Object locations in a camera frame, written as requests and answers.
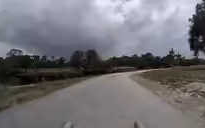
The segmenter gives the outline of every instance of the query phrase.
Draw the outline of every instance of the vegetation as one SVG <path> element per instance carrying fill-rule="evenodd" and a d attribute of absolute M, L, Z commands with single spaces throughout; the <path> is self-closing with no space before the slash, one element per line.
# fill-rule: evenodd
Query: vegetation
<path fill-rule="evenodd" d="M 77 82 L 88 79 L 87 77 L 74 78 L 65 81 L 43 82 L 35 86 L 4 88 L 0 90 L 0 111 L 15 104 L 20 104 L 32 99 L 48 95 L 56 90 L 71 86 Z"/>
<path fill-rule="evenodd" d="M 146 53 L 112 57 L 102 60 L 95 50 L 75 51 L 66 61 L 64 57 L 25 55 L 22 50 L 12 49 L 5 58 L 0 57 L 0 82 L 9 84 L 30 84 L 42 81 L 61 80 L 83 75 L 116 72 L 117 67 L 138 69 L 166 68 L 205 64 L 204 59 L 186 59 L 171 49 L 164 57 Z"/>
<path fill-rule="evenodd" d="M 169 87 L 180 87 L 193 82 L 205 83 L 205 66 L 156 70 L 141 74 L 142 77 Z"/>
<path fill-rule="evenodd" d="M 205 0 L 196 5 L 195 14 L 189 21 L 189 44 L 197 56 L 199 51 L 205 53 Z"/>

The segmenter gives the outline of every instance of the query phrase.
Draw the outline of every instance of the dirt shoulder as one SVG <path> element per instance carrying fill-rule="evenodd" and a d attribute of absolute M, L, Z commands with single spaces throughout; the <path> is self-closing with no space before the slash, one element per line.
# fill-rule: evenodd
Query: dirt shoulder
<path fill-rule="evenodd" d="M 131 78 L 205 124 L 205 69 L 156 70 L 135 74 Z"/>
<path fill-rule="evenodd" d="M 91 77 L 80 77 L 54 82 L 43 82 L 28 86 L 0 88 L 0 111 L 23 102 L 43 97 L 59 89 L 71 86 Z"/>

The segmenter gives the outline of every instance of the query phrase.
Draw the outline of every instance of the tree canopy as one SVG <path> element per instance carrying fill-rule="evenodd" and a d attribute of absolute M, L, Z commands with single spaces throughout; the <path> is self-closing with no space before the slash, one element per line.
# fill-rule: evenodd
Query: tree canopy
<path fill-rule="evenodd" d="M 200 51 L 205 53 L 205 0 L 196 5 L 195 14 L 192 15 L 189 22 L 190 49 L 198 56 Z"/>

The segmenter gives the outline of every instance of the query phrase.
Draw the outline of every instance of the sandy ground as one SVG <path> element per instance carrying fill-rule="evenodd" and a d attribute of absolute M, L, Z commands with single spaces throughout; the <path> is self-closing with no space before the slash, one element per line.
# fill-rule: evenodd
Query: sandy ground
<path fill-rule="evenodd" d="M 135 74 L 131 76 L 131 78 L 154 92 L 173 107 L 205 125 L 204 83 L 190 83 L 173 90 L 167 85 L 161 85 L 157 82 L 142 78 L 139 74 Z"/>

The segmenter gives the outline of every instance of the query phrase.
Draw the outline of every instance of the cloudy sky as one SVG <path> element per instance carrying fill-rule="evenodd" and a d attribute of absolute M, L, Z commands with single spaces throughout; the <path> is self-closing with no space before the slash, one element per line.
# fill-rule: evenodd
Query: cloudy sky
<path fill-rule="evenodd" d="M 101 56 L 172 47 L 191 56 L 188 18 L 198 0 L 0 0 L 0 56 L 11 48 L 70 56 L 96 49 Z"/>

